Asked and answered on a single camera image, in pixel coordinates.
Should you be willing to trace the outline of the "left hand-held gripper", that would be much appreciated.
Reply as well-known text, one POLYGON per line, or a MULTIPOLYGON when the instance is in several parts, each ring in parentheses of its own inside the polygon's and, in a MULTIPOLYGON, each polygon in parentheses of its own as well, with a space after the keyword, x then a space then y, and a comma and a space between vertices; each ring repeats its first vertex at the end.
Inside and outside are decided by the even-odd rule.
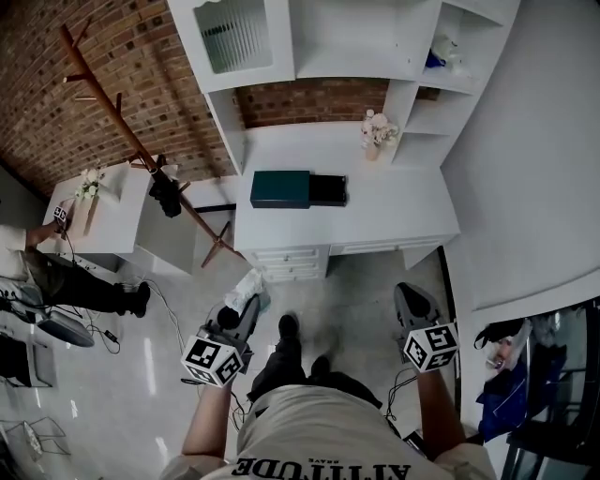
POLYGON ((197 383, 224 387, 245 374, 253 355, 248 340, 261 313, 261 298, 254 294, 241 313, 223 302, 209 312, 195 336, 187 341, 181 364, 197 383))

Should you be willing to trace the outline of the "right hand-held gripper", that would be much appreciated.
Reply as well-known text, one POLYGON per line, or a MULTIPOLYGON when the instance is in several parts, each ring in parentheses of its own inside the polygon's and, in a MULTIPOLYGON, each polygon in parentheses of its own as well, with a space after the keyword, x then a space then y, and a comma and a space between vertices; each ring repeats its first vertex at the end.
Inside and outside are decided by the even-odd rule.
POLYGON ((399 282, 394 303, 402 327, 397 344, 404 357, 420 373, 449 365, 458 352, 458 330, 443 318, 437 301, 420 287, 399 282))

